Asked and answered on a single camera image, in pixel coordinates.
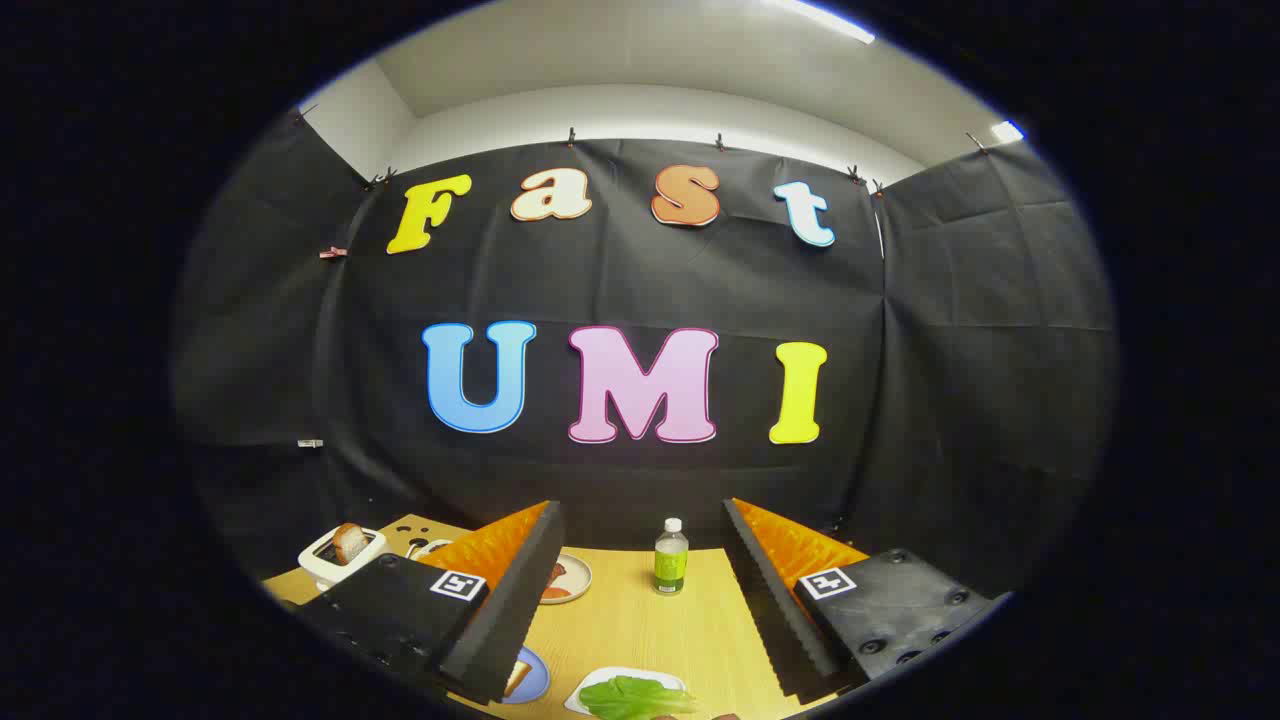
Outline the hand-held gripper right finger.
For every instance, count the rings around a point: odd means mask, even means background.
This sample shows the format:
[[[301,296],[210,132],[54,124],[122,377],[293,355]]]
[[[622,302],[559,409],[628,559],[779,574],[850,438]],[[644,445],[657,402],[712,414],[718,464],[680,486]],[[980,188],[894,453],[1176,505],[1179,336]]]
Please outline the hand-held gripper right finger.
[[[781,691],[863,692],[980,626],[995,597],[901,548],[863,553],[740,498],[723,502],[724,552]]]

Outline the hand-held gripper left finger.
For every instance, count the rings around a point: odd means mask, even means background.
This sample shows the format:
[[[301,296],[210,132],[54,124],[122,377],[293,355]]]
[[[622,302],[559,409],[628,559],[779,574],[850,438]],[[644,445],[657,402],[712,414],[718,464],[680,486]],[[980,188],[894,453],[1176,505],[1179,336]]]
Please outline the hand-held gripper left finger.
[[[372,557],[294,615],[411,687],[486,705],[506,692],[563,541],[561,503],[544,501],[420,559]]]

